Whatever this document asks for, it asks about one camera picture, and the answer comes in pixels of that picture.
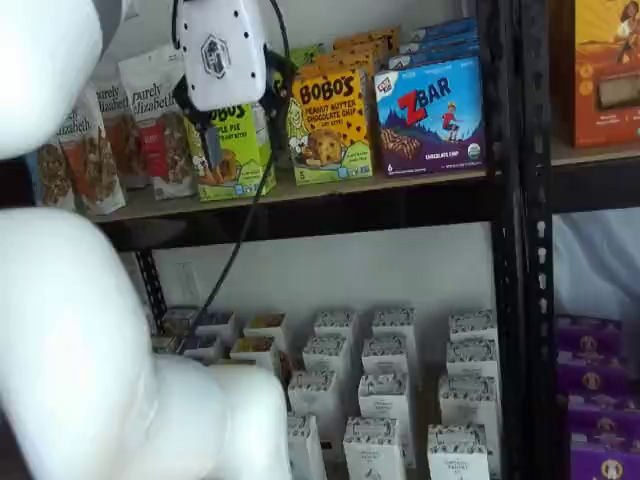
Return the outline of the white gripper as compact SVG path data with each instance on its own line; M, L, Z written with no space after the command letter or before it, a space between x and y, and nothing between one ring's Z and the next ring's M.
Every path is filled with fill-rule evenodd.
M184 1L179 40L185 75L174 87L174 99L198 133L206 165L214 171L220 142L212 110L258 102L270 119L285 123L296 66L265 45L256 1Z

